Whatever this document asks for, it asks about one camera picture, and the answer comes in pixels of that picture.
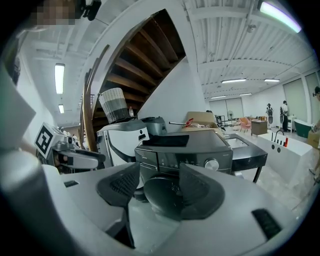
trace bathtub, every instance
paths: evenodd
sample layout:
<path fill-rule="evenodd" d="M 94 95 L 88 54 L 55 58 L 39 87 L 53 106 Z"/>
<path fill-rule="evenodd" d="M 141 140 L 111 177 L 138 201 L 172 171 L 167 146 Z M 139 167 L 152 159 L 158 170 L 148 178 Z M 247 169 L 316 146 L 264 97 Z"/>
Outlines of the bathtub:
<path fill-rule="evenodd" d="M 298 134 L 300 137 L 308 138 L 308 133 L 311 130 L 311 124 L 307 123 L 305 121 L 295 119 L 294 125 L 296 129 L 296 134 Z"/>
<path fill-rule="evenodd" d="M 307 172 L 308 162 L 312 156 L 312 146 L 293 138 L 288 139 L 287 147 L 283 146 L 286 136 L 282 133 L 271 132 L 257 137 L 257 146 L 268 153 L 266 164 L 269 165 L 290 188 L 303 179 L 304 172 Z"/>

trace wooden staircase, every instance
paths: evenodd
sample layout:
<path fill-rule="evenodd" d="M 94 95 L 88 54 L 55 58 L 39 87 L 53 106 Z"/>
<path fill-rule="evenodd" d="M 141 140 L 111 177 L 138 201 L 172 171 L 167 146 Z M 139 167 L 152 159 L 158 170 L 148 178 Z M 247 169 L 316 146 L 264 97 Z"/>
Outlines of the wooden staircase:
<path fill-rule="evenodd" d="M 103 55 L 97 58 L 97 64 L 95 63 L 96 65 L 89 71 L 88 78 L 94 76 Z M 136 115 L 157 86 L 185 56 L 185 50 L 172 20 L 166 10 L 161 10 L 134 27 L 124 37 L 112 56 L 112 64 L 108 68 L 99 93 L 112 88 L 121 88 L 127 108 L 132 107 Z M 85 130 L 89 149 L 96 151 L 97 131 L 109 123 L 98 97 L 94 100 L 91 113 L 88 113 L 86 97 L 90 95 L 89 80 L 86 80 L 84 88 L 86 89 L 84 93 L 88 93 L 82 97 L 80 140 L 83 140 Z"/>

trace white bathtub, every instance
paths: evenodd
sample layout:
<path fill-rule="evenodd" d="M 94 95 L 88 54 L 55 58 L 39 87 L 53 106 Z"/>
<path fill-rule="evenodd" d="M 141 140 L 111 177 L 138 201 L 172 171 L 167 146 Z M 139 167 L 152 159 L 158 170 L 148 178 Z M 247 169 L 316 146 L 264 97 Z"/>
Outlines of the white bathtub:
<path fill-rule="evenodd" d="M 296 185 L 303 173 L 307 172 L 307 164 L 312 154 L 312 146 L 293 138 L 288 139 L 287 147 L 283 146 L 286 136 L 281 132 L 268 131 L 257 137 L 257 146 L 268 153 L 266 164 L 277 172 L 290 188 Z"/>

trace wooden table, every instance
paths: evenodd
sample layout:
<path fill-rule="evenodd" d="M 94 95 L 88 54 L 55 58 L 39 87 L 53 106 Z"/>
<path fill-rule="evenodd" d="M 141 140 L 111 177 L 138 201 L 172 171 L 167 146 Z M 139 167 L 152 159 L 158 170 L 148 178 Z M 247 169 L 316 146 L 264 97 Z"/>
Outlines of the wooden table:
<path fill-rule="evenodd" d="M 261 135 L 266 134 L 268 132 L 268 122 L 260 121 L 260 120 L 252 120 L 251 121 L 251 135 Z"/>

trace pink chair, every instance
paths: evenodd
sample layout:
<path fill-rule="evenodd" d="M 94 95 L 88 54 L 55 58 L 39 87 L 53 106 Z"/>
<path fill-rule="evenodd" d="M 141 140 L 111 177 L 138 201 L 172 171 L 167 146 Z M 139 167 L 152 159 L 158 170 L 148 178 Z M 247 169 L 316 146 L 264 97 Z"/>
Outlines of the pink chair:
<path fill-rule="evenodd" d="M 241 126 L 240 132 L 242 131 L 242 128 L 244 129 L 244 132 L 246 132 L 246 130 L 248 130 L 248 129 L 251 129 L 251 121 L 249 121 L 248 118 L 241 117 L 241 118 L 239 118 L 239 122 L 240 122 L 240 126 Z"/>

